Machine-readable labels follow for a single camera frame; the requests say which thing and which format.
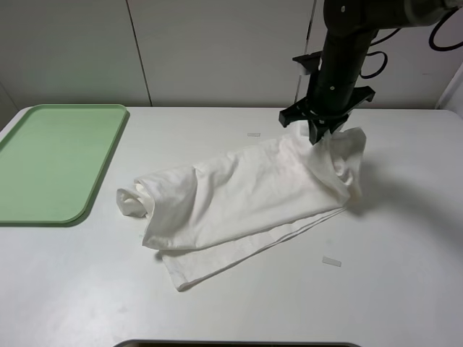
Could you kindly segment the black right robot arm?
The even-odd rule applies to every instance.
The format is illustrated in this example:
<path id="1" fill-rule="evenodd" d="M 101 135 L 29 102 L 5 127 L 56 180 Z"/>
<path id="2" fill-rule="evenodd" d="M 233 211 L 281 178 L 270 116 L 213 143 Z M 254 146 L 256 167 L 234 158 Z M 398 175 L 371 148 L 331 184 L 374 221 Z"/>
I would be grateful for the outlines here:
<path id="1" fill-rule="evenodd" d="M 359 104 L 373 100 L 374 90 L 356 82 L 364 77 L 362 65 L 370 47 L 378 43 L 379 30 L 398 33 L 406 27 L 433 25 L 429 46 L 434 51 L 453 51 L 462 44 L 437 46 L 434 38 L 460 8 L 461 1 L 325 1 L 327 33 L 322 51 L 293 59 L 310 77 L 306 96 L 280 112 L 280 124 L 306 121 L 310 142 L 318 143 L 326 132 L 343 125 Z"/>

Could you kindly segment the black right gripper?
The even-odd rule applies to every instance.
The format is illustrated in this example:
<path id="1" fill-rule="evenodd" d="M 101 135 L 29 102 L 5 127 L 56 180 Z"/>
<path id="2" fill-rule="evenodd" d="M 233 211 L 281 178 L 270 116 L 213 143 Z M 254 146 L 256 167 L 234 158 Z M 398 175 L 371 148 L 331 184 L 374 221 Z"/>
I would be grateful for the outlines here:
<path id="1" fill-rule="evenodd" d="M 335 132 L 350 111 L 375 96 L 371 87 L 356 86 L 365 57 L 365 53 L 333 51 L 326 57 L 321 51 L 294 57 L 292 61 L 303 68 L 310 81 L 306 96 L 279 113 L 280 124 L 287 127 L 294 121 L 308 121 L 312 145 L 326 132 Z"/>

